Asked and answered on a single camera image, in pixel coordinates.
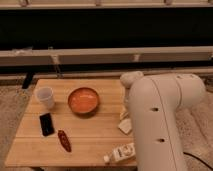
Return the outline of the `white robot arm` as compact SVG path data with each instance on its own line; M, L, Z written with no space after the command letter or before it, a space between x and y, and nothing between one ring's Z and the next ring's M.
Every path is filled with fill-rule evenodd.
M138 171L188 171L175 112L200 103L205 85L194 74L146 76L140 71L120 77L130 113Z

